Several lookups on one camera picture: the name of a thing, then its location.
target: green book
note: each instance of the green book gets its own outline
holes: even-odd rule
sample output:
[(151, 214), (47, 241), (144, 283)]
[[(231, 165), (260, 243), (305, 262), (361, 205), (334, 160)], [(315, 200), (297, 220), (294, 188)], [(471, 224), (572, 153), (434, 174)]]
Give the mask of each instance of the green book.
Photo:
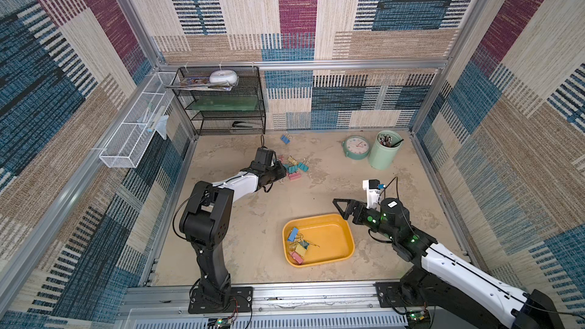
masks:
[(254, 111), (258, 98), (248, 96), (203, 96), (186, 109), (195, 111)]

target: black metal mesh shelf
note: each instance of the black metal mesh shelf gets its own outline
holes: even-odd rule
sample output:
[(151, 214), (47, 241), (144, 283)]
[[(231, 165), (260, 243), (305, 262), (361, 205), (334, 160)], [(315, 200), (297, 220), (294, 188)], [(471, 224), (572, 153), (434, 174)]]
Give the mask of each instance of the black metal mesh shelf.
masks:
[(205, 119), (258, 119), (261, 120), (264, 117), (264, 110), (255, 111), (200, 111), (194, 117), (192, 121), (203, 121)]
[[(201, 91), (174, 89), (181, 105), (188, 115), (195, 132), (199, 135), (246, 135), (264, 134), (266, 131), (266, 108), (260, 86), (260, 72), (255, 66), (223, 66), (221, 69), (233, 70), (238, 74), (238, 85), (231, 91)], [(180, 83), (189, 76), (209, 76), (219, 67), (180, 68), (175, 76), (175, 83)], [(258, 99), (255, 110), (192, 110), (202, 97), (241, 96)], [(257, 128), (237, 128), (237, 122), (254, 124)]]

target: white round object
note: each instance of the white round object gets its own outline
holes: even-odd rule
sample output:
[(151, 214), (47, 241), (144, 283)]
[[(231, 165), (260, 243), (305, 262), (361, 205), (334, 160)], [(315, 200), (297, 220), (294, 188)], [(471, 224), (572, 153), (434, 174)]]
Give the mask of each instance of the white round object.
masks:
[(217, 70), (209, 76), (210, 83), (228, 82), (230, 85), (236, 84), (238, 81), (238, 74), (233, 70)]
[(354, 154), (361, 155), (370, 149), (368, 142), (359, 136), (352, 136), (345, 141), (345, 147)]

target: robotic arm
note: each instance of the robotic arm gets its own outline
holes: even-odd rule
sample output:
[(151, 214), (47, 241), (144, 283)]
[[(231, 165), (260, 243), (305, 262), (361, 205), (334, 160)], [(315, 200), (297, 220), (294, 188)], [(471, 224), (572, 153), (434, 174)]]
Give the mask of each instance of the robotic arm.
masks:
[[(233, 297), (222, 248), (232, 203), (261, 188), (268, 192), (272, 183), (285, 176), (286, 170), (274, 151), (262, 146), (250, 166), (235, 176), (220, 182), (195, 184), (179, 223), (179, 230), (197, 253), (201, 271), (200, 284), (190, 293), (190, 314), (222, 311)], [(206, 211), (202, 208), (205, 206), (213, 209)]]
[[(367, 189), (364, 181), (368, 196), (379, 184), (371, 180)], [(346, 209), (339, 203), (346, 203)], [(529, 295), (457, 257), (434, 237), (412, 226), (410, 213), (400, 200), (383, 199), (379, 211), (370, 207), (370, 201), (334, 199), (333, 204), (345, 220), (353, 215), (354, 224), (365, 225), (389, 238), (387, 242), (400, 258), (413, 263), (400, 280), (399, 296), (406, 303), (430, 299), (480, 329), (498, 325), (564, 328), (548, 296), (538, 290)]]

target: mint green cylinder container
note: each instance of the mint green cylinder container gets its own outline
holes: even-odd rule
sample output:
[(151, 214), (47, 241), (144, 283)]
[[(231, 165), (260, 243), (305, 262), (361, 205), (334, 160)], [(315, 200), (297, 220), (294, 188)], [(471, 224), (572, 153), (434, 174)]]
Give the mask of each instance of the mint green cylinder container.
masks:
[(384, 169), (388, 168), (390, 164), (392, 164), (392, 161), (394, 160), (394, 157), (396, 156), (396, 153), (399, 151), (403, 142), (399, 143), (393, 148), (385, 147), (378, 141), (378, 137), (380, 135), (390, 135), (392, 137), (392, 143), (396, 143), (398, 140), (402, 140), (402, 137), (394, 131), (386, 129), (384, 131), (380, 131), (374, 142), (371, 144), (370, 155), (368, 155), (367, 160), (372, 168), (383, 171)]

